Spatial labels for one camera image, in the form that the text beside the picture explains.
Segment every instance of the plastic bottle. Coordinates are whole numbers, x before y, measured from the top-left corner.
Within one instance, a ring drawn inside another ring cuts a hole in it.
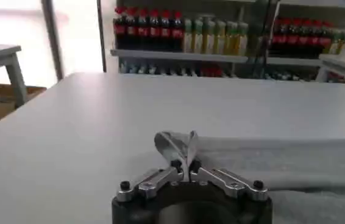
[[[193,48],[191,43],[193,41],[193,26],[190,19],[185,19],[185,37],[183,40],[183,51],[186,53],[192,53]]]
[[[140,49],[146,50],[150,45],[149,39],[149,20],[146,9],[140,11],[138,18],[138,36],[140,39]]]
[[[227,32],[226,32],[226,43],[224,46],[224,54],[230,55],[233,52],[234,46],[234,33],[233,33],[233,22],[227,22]]]
[[[160,42],[162,45],[162,50],[172,51],[170,12],[168,10],[163,11],[160,25],[161,25]]]
[[[193,38],[194,53],[200,54],[202,52],[202,26],[203,22],[200,19],[195,20],[195,30]]]
[[[319,43],[319,39],[322,36],[321,22],[319,20],[313,21],[312,32],[308,39],[308,45],[310,47],[309,56],[310,58],[317,58],[321,53],[322,48]]]
[[[332,25],[327,22],[323,22],[322,24],[322,35],[319,39],[319,44],[321,45],[322,54],[328,54],[331,48],[331,42],[333,39],[333,32],[332,32]]]
[[[342,33],[338,29],[333,30],[333,40],[328,51],[328,54],[339,54],[339,48],[341,47]]]
[[[223,21],[217,21],[217,37],[215,40],[215,54],[223,54],[226,43],[226,24]]]
[[[158,10],[153,10],[151,12],[151,17],[149,18],[150,32],[149,32],[149,49],[160,50],[160,21],[158,18]]]
[[[127,49],[136,49],[138,47],[138,24],[136,22],[136,8],[130,8],[128,10],[128,15],[126,16],[127,25]]]
[[[294,19],[288,28],[288,37],[286,41],[287,55],[294,57],[298,55],[297,42],[300,35],[301,19]]]
[[[180,12],[175,12],[175,19],[172,22],[172,42],[173,42],[173,51],[182,52],[183,45],[183,22],[182,14]]]
[[[115,9],[116,17],[113,19],[113,28],[114,28],[114,34],[116,38],[116,48],[122,49],[125,45],[125,39],[126,39],[126,24],[125,19],[123,16],[124,7],[117,7]]]
[[[239,38],[239,50],[238,55],[246,56],[247,51],[247,31],[248,31],[248,24],[247,23],[239,23],[240,26],[240,38]]]
[[[213,54],[213,47],[215,45],[215,26],[216,23],[212,20],[207,21],[208,32],[207,32],[207,41],[205,47],[205,54]]]
[[[277,18],[274,23],[274,29],[273,29],[273,35],[271,40],[271,46],[270,46],[270,53],[271,54],[278,54],[279,51],[279,43],[278,40],[280,39],[280,30],[281,30],[281,22],[282,20],[280,18]]]
[[[308,52],[308,39],[310,37],[312,22],[309,19],[303,21],[302,26],[300,26],[299,40],[297,41],[298,57],[305,58],[309,54]]]
[[[286,42],[288,40],[288,28],[291,24],[290,19],[283,19],[280,26],[280,35],[278,39],[278,45],[279,45],[279,54],[285,55],[286,51],[288,51],[288,48],[286,46]]]

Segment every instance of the green bottle cap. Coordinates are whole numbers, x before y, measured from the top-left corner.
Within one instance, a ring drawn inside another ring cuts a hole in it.
[[[193,31],[193,26],[191,25],[190,19],[185,19],[185,32],[191,33]]]
[[[218,35],[225,35],[226,34],[225,22],[223,22],[221,20],[217,21],[217,33],[218,33]]]
[[[208,21],[208,34],[209,35],[215,34],[215,26],[216,26],[215,22],[213,22],[212,20]]]
[[[239,23],[240,27],[240,34],[246,35],[248,31],[248,24],[247,23]]]
[[[203,22],[199,19],[196,19],[195,21],[196,23],[196,34],[202,34],[202,26],[203,26]]]

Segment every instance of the shelf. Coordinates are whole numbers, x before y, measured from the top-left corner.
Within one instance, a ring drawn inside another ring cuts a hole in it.
[[[155,58],[155,59],[170,59],[170,60],[189,60],[189,61],[217,61],[217,62],[231,62],[231,63],[245,63],[247,57],[231,56],[219,54],[192,54],[181,52],[162,52],[162,51],[138,51],[138,50],[110,50],[112,56],[117,57],[131,57],[131,58]]]
[[[281,4],[345,9],[345,0],[281,0]]]
[[[320,60],[319,59],[269,57],[268,65],[320,66]]]

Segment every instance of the red bottle cap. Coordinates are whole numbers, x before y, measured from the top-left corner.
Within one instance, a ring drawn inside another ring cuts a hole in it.
[[[152,16],[152,17],[158,17],[158,16],[159,16],[158,10],[157,10],[157,9],[152,10],[152,11],[151,11],[151,16]]]
[[[314,25],[314,26],[321,26],[320,20],[314,20],[314,21],[313,21],[313,25]]]
[[[175,18],[181,18],[181,17],[182,17],[182,13],[180,11],[176,11]]]
[[[124,8],[123,8],[123,7],[117,7],[116,9],[114,9],[114,11],[115,11],[117,14],[122,14],[122,12],[124,11]]]
[[[303,25],[312,26],[312,21],[310,21],[309,19],[306,19],[306,20],[304,20]]]
[[[163,18],[170,18],[170,12],[168,10],[164,10],[162,12],[162,17]]]
[[[291,19],[283,19],[282,23],[286,24],[286,25],[290,25],[291,24]]]
[[[301,19],[293,19],[293,25],[295,26],[301,26],[302,20]]]
[[[146,16],[147,16],[147,14],[148,14],[147,9],[142,9],[142,10],[140,10],[140,16],[142,16],[142,17],[146,17]]]

